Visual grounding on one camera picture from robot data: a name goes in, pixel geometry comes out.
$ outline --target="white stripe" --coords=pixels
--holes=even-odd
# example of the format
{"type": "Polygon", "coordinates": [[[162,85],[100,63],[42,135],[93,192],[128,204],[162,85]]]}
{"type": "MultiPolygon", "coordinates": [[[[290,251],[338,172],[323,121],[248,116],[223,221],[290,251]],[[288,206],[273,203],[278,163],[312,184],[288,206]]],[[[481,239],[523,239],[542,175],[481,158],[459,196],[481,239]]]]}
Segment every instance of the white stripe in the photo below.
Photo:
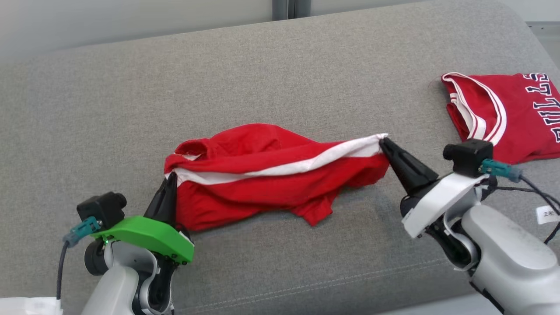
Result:
{"type": "Polygon", "coordinates": [[[340,158],[367,158],[369,156],[379,154],[381,153],[379,140],[385,138],[387,135],[387,133],[380,133],[378,135],[342,142],[323,151],[321,154],[311,159],[274,166],[245,174],[193,172],[183,168],[175,168],[173,169],[173,172],[177,174],[177,186],[186,181],[202,185],[215,185],[232,183],[238,180],[253,177],[284,176],[305,173],[318,169],[340,158]]]}
{"type": "Polygon", "coordinates": [[[461,87],[457,84],[457,82],[455,82],[455,80],[453,80],[453,78],[447,77],[449,75],[454,75],[456,72],[450,72],[447,74],[444,74],[442,76],[443,80],[446,82],[451,82],[453,84],[453,86],[455,87],[455,90],[457,91],[457,102],[453,102],[453,104],[455,104],[457,106],[457,109],[459,110],[459,112],[461,113],[461,115],[463,113],[468,112],[470,115],[470,119],[466,122],[471,122],[471,126],[469,127],[469,125],[467,125],[467,127],[469,128],[469,136],[467,138],[475,138],[475,139],[482,139],[484,137],[484,133],[486,132],[486,121],[484,119],[482,119],[481,117],[477,116],[469,107],[469,104],[466,102],[465,96],[463,94],[463,91],[461,90],[461,87]]]}
{"type": "Polygon", "coordinates": [[[451,102],[455,104],[455,107],[457,108],[461,116],[463,116],[463,120],[465,121],[466,127],[469,129],[469,134],[472,133],[474,128],[474,122],[473,122],[473,116],[471,115],[471,112],[461,102],[461,100],[459,100],[459,96],[457,93],[451,93],[449,96],[451,97],[451,102]]]}
{"type": "Polygon", "coordinates": [[[498,95],[496,95],[496,93],[494,93],[494,91],[492,91],[492,89],[490,89],[488,86],[482,84],[480,81],[475,80],[475,79],[473,79],[471,77],[468,77],[466,75],[463,75],[461,73],[451,72],[451,73],[446,74],[446,76],[447,75],[467,78],[467,79],[473,81],[475,84],[477,84],[481,88],[483,88],[486,91],[486,93],[488,93],[488,96],[490,97],[490,100],[492,101],[492,104],[494,105],[494,110],[496,111],[496,124],[494,125],[494,127],[492,128],[490,133],[486,137],[484,137],[483,140],[490,141],[492,144],[497,145],[499,143],[499,141],[501,140],[503,134],[506,132],[506,124],[507,124],[506,108],[503,106],[503,103],[500,100],[500,98],[498,97],[498,95]]]}
{"type": "Polygon", "coordinates": [[[194,161],[198,159],[201,155],[202,154],[198,154],[198,155],[183,154],[182,157],[186,158],[189,161],[194,161]]]}

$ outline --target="black cable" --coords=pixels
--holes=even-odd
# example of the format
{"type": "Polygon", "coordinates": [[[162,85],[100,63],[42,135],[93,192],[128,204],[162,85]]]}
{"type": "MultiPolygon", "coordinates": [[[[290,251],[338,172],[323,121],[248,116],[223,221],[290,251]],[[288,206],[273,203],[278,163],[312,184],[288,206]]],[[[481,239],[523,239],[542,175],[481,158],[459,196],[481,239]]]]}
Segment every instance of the black cable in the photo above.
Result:
{"type": "Polygon", "coordinates": [[[530,180],[528,180],[523,175],[519,176],[519,179],[523,180],[527,185],[529,185],[532,189],[534,189],[535,192],[539,194],[548,203],[548,205],[552,208],[552,210],[554,210],[554,212],[556,212],[556,214],[560,216],[560,211],[552,204],[552,202],[545,196],[545,194],[539,188],[537,188],[535,184],[533,184],[530,180]]]}
{"type": "Polygon", "coordinates": [[[62,247],[62,253],[60,253],[60,261],[58,262],[58,275],[57,275],[57,300],[60,300],[60,294],[62,292],[62,266],[64,265],[64,258],[66,256],[66,250],[70,243],[64,242],[62,247]]]}
{"type": "MultiPolygon", "coordinates": [[[[535,187],[535,184],[533,183],[527,183],[529,186],[531,187],[535,187]]],[[[547,194],[545,192],[542,192],[539,189],[528,189],[528,188],[520,188],[520,187],[494,187],[494,190],[503,190],[503,191],[522,191],[522,192],[534,192],[537,193],[538,195],[540,195],[547,203],[549,206],[552,207],[552,209],[558,213],[558,210],[552,205],[552,203],[550,202],[550,200],[554,201],[559,207],[560,207],[560,201],[558,201],[556,198],[554,198],[553,196],[551,196],[550,194],[547,194]]],[[[558,223],[556,225],[556,227],[554,228],[554,230],[552,230],[552,232],[550,233],[550,235],[548,235],[548,237],[544,240],[545,244],[548,244],[558,233],[558,231],[560,231],[560,223],[558,223]]]]}

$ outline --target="couch cushion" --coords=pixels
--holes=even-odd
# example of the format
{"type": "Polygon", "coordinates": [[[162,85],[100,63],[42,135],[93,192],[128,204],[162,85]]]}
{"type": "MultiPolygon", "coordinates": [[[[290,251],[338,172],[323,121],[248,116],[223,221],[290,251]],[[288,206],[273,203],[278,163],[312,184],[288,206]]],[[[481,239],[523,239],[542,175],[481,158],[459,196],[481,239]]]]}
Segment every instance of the couch cushion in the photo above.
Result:
{"type": "MultiPolygon", "coordinates": [[[[177,144],[246,123],[317,141],[379,132],[440,174],[459,137],[439,76],[560,72],[494,1],[443,0],[65,50],[0,67],[0,295],[52,296],[75,206],[107,191],[144,212],[177,144]]],[[[558,160],[524,164],[549,192],[558,160]]],[[[471,291],[435,241],[410,239],[390,170],[342,193],[312,228],[287,212],[193,235],[173,282],[177,314],[372,314],[471,291]]],[[[537,236],[537,196],[488,204],[537,236]]],[[[99,280],[68,251],[63,301],[79,313],[99,280]]]]}

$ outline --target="white label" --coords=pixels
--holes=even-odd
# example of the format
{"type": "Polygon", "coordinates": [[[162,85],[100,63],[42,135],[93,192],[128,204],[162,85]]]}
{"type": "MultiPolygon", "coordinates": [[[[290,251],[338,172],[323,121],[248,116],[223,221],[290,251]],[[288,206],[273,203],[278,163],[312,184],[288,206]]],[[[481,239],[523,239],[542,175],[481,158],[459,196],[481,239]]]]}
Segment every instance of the white label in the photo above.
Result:
{"type": "Polygon", "coordinates": [[[550,206],[542,206],[536,209],[536,220],[539,224],[559,222],[560,216],[550,206]]]}

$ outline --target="red cloth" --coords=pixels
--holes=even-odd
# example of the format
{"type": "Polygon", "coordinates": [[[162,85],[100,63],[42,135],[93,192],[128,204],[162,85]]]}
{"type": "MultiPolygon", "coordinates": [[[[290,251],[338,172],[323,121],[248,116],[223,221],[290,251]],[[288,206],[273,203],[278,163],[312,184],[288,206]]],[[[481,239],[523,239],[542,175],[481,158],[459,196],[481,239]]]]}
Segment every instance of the red cloth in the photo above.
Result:
{"type": "Polygon", "coordinates": [[[544,73],[466,76],[441,81],[461,139],[494,144],[494,159],[517,164],[560,157],[560,94],[544,73]]]}
{"type": "Polygon", "coordinates": [[[178,223],[203,230],[289,209],[310,225],[332,213],[342,186],[374,184],[389,162],[373,135],[319,143],[278,126],[248,124],[183,142],[167,157],[178,176],[178,223]]]}

